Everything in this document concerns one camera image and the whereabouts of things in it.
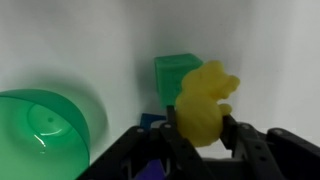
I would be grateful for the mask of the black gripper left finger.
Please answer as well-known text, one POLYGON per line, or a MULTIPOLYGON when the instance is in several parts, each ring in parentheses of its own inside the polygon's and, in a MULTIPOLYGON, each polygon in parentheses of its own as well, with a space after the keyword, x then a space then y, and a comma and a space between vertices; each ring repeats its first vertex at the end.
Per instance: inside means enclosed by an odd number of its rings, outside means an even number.
POLYGON ((166 117, 166 122, 160 126, 160 134, 168 146, 171 161, 167 180, 214 180, 195 148, 178 132, 174 106, 166 107, 166 117))

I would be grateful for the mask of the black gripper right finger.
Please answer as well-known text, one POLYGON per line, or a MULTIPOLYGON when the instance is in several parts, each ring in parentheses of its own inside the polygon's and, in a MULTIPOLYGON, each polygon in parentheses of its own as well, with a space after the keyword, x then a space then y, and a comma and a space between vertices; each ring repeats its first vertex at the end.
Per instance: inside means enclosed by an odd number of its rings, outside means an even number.
POLYGON ((320 180, 320 147, 288 130, 262 133, 227 115, 220 139, 254 180, 320 180))

